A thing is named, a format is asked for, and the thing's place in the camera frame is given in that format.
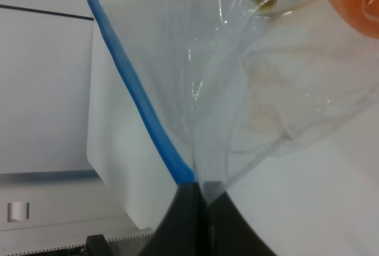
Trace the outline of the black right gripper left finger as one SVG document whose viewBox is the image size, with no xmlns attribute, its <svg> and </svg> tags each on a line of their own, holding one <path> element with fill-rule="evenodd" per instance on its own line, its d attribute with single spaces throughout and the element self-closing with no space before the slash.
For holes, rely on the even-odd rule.
<svg viewBox="0 0 379 256">
<path fill-rule="evenodd" d="M 207 218 L 197 183 L 180 184 L 140 255 L 207 255 Z"/>
</svg>

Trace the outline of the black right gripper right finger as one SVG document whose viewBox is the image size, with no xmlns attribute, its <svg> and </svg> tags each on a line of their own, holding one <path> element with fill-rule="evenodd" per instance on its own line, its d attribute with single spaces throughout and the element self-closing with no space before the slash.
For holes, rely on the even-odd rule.
<svg viewBox="0 0 379 256">
<path fill-rule="evenodd" d="M 201 255 L 274 255 L 247 224 L 221 182 L 203 184 Z"/>
</svg>

